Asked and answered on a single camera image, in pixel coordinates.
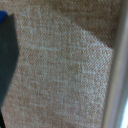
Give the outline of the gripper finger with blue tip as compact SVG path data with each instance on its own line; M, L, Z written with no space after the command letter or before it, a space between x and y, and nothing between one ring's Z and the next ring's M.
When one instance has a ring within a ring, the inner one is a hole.
M0 108L15 72L18 56L14 15L0 11Z

